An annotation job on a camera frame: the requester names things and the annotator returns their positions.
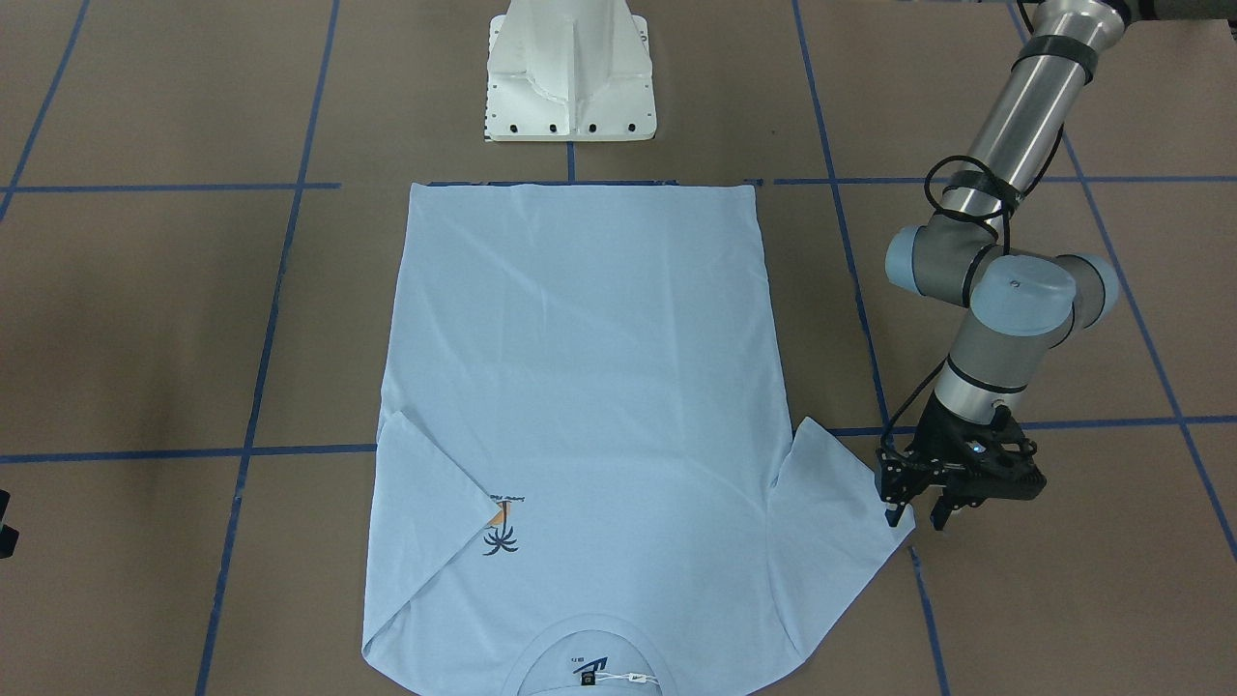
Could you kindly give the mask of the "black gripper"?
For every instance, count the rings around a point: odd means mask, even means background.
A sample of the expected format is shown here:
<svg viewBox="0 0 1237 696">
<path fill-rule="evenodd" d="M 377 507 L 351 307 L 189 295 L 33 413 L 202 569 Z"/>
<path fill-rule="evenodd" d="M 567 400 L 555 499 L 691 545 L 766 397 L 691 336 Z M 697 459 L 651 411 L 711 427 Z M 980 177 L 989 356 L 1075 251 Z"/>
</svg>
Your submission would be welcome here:
<svg viewBox="0 0 1237 696">
<path fill-rule="evenodd" d="M 913 457 L 931 470 L 933 485 L 940 485 L 931 509 L 931 525 L 944 532 L 951 516 L 967 507 L 967 499 L 1001 498 L 1004 480 L 983 469 L 992 457 L 987 450 L 999 445 L 999 430 L 992 423 L 975 423 L 946 409 L 935 393 L 929 396 L 917 430 L 910 439 Z M 877 449 L 876 485 L 884 502 L 884 520 L 901 525 L 905 507 L 917 497 L 917 467 L 896 449 Z"/>
</svg>

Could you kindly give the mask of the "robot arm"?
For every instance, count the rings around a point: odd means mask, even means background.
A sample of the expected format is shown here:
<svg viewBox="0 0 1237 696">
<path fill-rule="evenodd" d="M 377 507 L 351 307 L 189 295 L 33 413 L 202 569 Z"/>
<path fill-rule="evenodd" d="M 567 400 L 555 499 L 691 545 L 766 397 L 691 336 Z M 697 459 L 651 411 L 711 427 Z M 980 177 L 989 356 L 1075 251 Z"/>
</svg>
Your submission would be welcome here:
<svg viewBox="0 0 1237 696">
<path fill-rule="evenodd" d="M 925 405 L 909 445 L 891 427 L 880 435 L 876 485 L 889 525 L 931 488 L 936 530 L 957 511 L 1047 488 L 1016 413 L 1051 347 L 1108 316 L 1121 291 L 1096 255 L 1021 248 L 1016 218 L 1132 19 L 1123 1 L 1043 1 L 969 150 L 936 164 L 945 185 L 934 185 L 936 171 L 925 176 L 931 218 L 901 229 L 884 251 L 893 286 L 964 310 L 948 354 L 915 388 Z"/>
</svg>

